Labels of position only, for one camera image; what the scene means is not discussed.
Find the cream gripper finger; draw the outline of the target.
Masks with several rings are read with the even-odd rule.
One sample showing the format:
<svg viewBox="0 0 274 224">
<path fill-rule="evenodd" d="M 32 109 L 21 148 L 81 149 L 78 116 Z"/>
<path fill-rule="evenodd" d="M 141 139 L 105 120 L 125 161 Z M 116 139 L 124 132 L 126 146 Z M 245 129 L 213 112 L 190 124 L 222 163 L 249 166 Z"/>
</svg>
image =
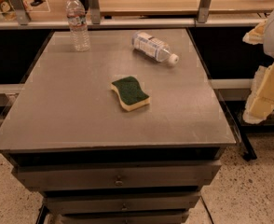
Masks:
<svg viewBox="0 0 274 224">
<path fill-rule="evenodd" d="M 242 118 L 246 123 L 258 124 L 274 110 L 274 63 L 259 66 L 255 72 L 251 93 L 247 98 Z"/>
<path fill-rule="evenodd" d="M 267 21 L 261 21 L 251 31 L 245 34 L 242 41 L 251 45 L 263 44 L 266 24 Z"/>
</svg>

